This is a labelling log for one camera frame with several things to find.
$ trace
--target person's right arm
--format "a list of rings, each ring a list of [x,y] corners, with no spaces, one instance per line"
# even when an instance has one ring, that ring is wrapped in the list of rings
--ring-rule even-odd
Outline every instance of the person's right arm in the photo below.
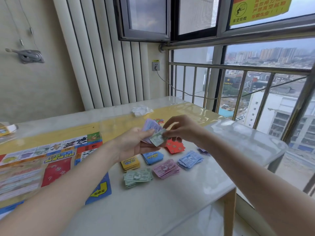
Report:
[[[315,200],[273,174],[189,117],[170,118],[165,137],[207,150],[279,236],[315,235]]]

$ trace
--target wooden table leg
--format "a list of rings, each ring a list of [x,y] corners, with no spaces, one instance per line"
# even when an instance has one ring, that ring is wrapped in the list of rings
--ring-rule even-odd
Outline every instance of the wooden table leg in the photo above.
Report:
[[[222,198],[224,201],[224,236],[232,236],[235,217],[236,188],[231,190]]]

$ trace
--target person's left hand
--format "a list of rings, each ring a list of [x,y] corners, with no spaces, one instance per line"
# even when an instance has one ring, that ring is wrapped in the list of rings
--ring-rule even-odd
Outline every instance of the person's left hand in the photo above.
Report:
[[[128,159],[137,154],[160,150],[161,147],[156,147],[153,144],[148,144],[141,141],[144,138],[152,136],[154,132],[154,129],[141,131],[141,128],[134,127],[113,139],[112,141],[115,147],[117,147],[119,150],[118,159],[116,159],[116,162]]]

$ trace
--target game board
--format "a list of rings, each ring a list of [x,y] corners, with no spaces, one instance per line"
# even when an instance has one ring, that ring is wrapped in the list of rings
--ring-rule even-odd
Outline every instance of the game board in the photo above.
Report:
[[[0,155],[0,219],[103,144],[99,132]],[[85,204],[112,194],[108,173]]]

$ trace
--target yellow arrow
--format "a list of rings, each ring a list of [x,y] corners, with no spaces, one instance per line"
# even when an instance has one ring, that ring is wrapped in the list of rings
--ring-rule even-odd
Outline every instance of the yellow arrow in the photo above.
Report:
[[[96,190],[93,192],[90,197],[98,197],[101,194],[104,194],[107,191],[107,182],[103,182],[100,184],[100,190]]]

